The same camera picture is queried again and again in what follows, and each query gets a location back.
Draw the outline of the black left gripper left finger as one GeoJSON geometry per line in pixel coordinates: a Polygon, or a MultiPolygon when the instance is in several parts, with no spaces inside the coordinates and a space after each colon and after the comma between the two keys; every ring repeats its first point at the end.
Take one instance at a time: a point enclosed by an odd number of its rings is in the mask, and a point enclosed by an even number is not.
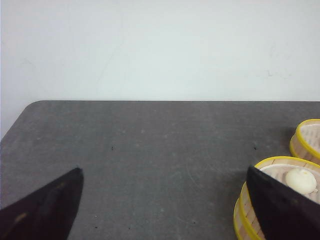
{"type": "Polygon", "coordinates": [[[2,240],[66,240],[77,216],[84,173],[74,168],[0,211],[2,240]]]}

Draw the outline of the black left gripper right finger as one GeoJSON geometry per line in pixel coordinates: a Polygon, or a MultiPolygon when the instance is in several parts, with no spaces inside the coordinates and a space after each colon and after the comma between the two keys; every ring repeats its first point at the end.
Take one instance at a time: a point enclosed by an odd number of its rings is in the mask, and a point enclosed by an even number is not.
{"type": "Polygon", "coordinates": [[[318,240],[320,205],[249,166],[246,185],[256,218],[267,240],[318,240]]]}

